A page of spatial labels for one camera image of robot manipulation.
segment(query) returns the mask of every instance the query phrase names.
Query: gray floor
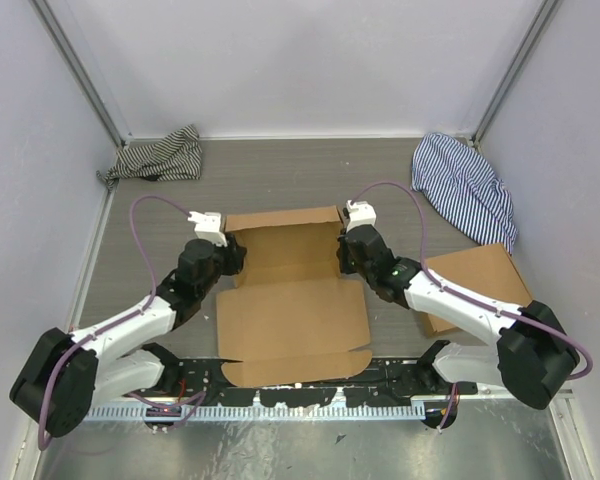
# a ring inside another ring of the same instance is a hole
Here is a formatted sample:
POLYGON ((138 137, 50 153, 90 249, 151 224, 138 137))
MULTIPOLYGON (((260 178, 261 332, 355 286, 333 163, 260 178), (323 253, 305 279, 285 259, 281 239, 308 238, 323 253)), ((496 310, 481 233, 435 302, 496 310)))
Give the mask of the gray floor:
MULTIPOLYGON (((382 179, 410 183, 413 152, 419 140, 229 140, 207 141, 200 181, 149 183, 122 181, 100 248, 81 326, 100 322, 137 303, 149 290, 149 276, 129 229, 131 202, 159 193, 189 209, 246 213, 266 210, 344 205, 362 187, 382 179)), ((442 219, 423 198, 429 230, 429 256, 466 249, 475 244, 442 219)), ((378 213, 377 227, 394 253, 418 258, 420 225, 415 207, 398 189, 379 187, 365 199, 378 213)), ((159 202, 145 202, 137 212, 138 231, 158 278, 174 268, 192 226, 179 212, 159 202)), ((231 288, 229 279, 215 292, 231 288)), ((416 316, 386 304, 366 292, 374 355, 423 353, 431 344, 416 316)), ((178 356, 217 353, 215 295, 183 327, 159 339, 178 356)), ((475 343, 465 333, 452 338, 475 343)))

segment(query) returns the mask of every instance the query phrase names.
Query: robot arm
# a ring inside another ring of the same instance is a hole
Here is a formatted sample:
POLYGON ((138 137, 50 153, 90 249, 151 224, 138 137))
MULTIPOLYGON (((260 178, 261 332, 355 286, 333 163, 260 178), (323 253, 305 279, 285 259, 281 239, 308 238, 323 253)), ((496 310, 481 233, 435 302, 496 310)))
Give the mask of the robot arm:
POLYGON ((366 202, 347 204, 347 228, 340 236, 338 257, 342 273, 358 273, 376 294, 404 308, 430 313, 458 325, 482 340, 485 347, 463 347, 438 341, 420 359, 425 382, 442 379, 449 383, 471 381, 502 385, 518 400, 546 408, 579 362, 574 348, 550 334, 499 314, 519 312, 564 333, 546 305, 500 302, 445 280, 434 271, 436 285, 419 262, 395 257, 374 227, 375 212, 366 202), (465 298, 495 307, 487 311, 465 298))
POLYGON ((186 323, 220 276, 242 270, 246 255, 231 234, 221 232, 219 214, 192 212, 190 220, 196 223, 198 238, 186 244, 176 269, 157 286, 147 308, 150 297, 94 326, 71 333, 54 328, 40 337, 9 394, 35 421, 40 419, 49 375, 60 357, 91 338, 63 367, 53 389, 46 423, 53 437, 73 430, 93 406, 142 388, 172 391, 181 378, 179 360, 158 345, 127 354, 186 323), (130 321, 102 331, 130 316, 130 321))

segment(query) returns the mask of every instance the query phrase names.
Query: flattened cardboard box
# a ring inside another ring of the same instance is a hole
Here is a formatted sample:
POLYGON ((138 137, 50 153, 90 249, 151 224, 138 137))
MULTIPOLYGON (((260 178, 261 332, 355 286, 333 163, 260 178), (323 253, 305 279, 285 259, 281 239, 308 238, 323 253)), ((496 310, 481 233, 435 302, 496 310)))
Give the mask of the flattened cardboard box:
MULTIPOLYGON (((526 306, 533 299, 501 243, 430 258, 427 265, 447 280, 496 300, 526 306)), ((421 319, 428 336, 460 330, 435 315, 423 313, 421 319)))
POLYGON ((217 296, 222 372, 259 387, 357 375, 371 362, 359 280, 344 280, 336 207, 229 215, 225 231, 247 248, 236 288, 217 296))

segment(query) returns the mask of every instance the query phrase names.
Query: white cable tray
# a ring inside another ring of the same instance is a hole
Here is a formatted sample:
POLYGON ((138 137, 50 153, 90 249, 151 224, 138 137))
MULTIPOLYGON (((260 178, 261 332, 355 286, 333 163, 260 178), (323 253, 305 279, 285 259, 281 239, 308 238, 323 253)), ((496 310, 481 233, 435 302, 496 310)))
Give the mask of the white cable tray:
MULTIPOLYGON (((347 408, 340 402, 325 407, 288 408, 286 406, 263 407, 200 407, 189 422, 231 421, 329 421, 329 420, 424 420, 425 407, 422 401, 412 401, 409 407, 357 407, 347 408)), ((183 407, 182 416, 191 407, 183 407)), ((137 401, 111 402, 89 411, 86 422, 144 421, 147 407, 137 401)), ((151 418, 152 421, 177 421, 179 417, 151 418)))

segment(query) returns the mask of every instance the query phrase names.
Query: metal frame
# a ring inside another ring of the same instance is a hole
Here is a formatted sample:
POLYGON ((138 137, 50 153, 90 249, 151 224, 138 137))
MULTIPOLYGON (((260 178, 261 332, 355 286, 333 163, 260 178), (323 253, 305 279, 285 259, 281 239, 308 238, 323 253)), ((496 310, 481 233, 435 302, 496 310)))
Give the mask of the metal frame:
POLYGON ((76 329, 80 323, 80 317, 82 316, 82 310, 84 309, 84 302, 87 299, 89 284, 91 283, 93 270, 95 269, 98 253, 100 252, 100 245, 102 245, 102 237, 104 236, 104 230, 107 226, 107 221, 109 220, 109 214, 111 213, 113 197, 117 189, 118 184, 116 183, 111 191, 106 191, 102 199, 100 212, 98 213, 98 218, 96 220, 95 230, 87 248, 87 258, 82 265, 82 270, 80 271, 80 276, 78 277, 78 286, 73 298, 71 313, 69 315, 69 324, 67 326, 69 331, 76 329))
POLYGON ((33 480, 42 452, 38 450, 38 424, 28 420, 25 438, 13 467, 11 480, 33 480))
POLYGON ((578 431, 578 424, 581 424, 582 420, 578 418, 576 403, 573 395, 565 395, 556 397, 549 409, 571 478, 594 480, 596 475, 593 464, 587 455, 582 435, 578 431))
MULTIPOLYGON (((115 118, 120 117, 118 115, 112 115, 112 112, 107 107, 107 102, 103 100, 103 92, 100 91, 104 88, 102 85, 98 88, 92 76, 89 75, 87 69, 84 66, 83 59, 80 58, 76 49, 72 45, 71 41, 67 37, 64 29, 58 21, 57 12, 54 12, 49 6, 49 0, 29 0, 35 8, 41 21, 46 26, 51 38, 58 47, 62 57, 64 58, 68 68, 73 73, 78 85, 85 94, 89 104, 92 106, 96 115, 102 122, 102 125, 106 129, 107 133, 111 137, 112 141, 117 147, 125 146, 128 141, 132 141, 134 145, 154 143, 159 139, 154 138, 134 138, 133 132, 128 132, 126 125, 116 125, 115 118)), ((480 148, 480 142, 484 138, 487 130, 493 123, 495 116, 502 107, 502 104, 508 94, 510 93, 516 80, 519 78, 524 67, 528 63, 535 47, 537 46, 543 33, 551 23, 556 11, 562 4, 563 0, 543 0, 536 15, 534 16, 531 25, 529 26, 525 36, 518 47, 507 71, 500 81, 498 88, 491 97, 491 101, 480 120, 476 132, 470 137, 471 143, 475 144, 475 148, 480 148)))
POLYGON ((482 120, 480 120, 480 123, 478 124, 476 133, 471 138, 477 145, 480 144, 487 133, 487 130, 493 123, 493 120, 500 111, 504 100, 511 92, 513 85, 520 77, 524 67, 529 62, 529 59, 538 45, 540 38, 547 30, 547 27, 551 23, 551 20, 558 11, 560 5, 562 5, 562 2, 563 0, 543 0, 542 5, 536 12, 535 17, 533 18, 533 21, 531 22, 531 25, 529 26, 529 29, 527 30, 527 33, 520 44, 520 47, 518 47, 518 50, 516 51, 516 54, 514 55, 507 72, 493 94, 493 97, 489 102, 489 106, 487 107, 482 120))
POLYGON ((76 53, 73 45, 69 41, 64 29, 60 25, 56 15, 49 6, 47 0, 29 0, 34 10, 38 14, 38 17, 46 27, 53 43, 58 47, 62 58, 64 59, 67 67, 71 70, 76 82, 80 86, 80 89, 84 93, 87 101, 93 108, 98 119, 102 123, 102 126, 109 134, 109 137, 116 145, 121 147, 124 145, 123 134, 116 127, 116 124, 105 105, 98 89, 93 84, 93 81, 87 70, 84 67, 83 62, 76 53))

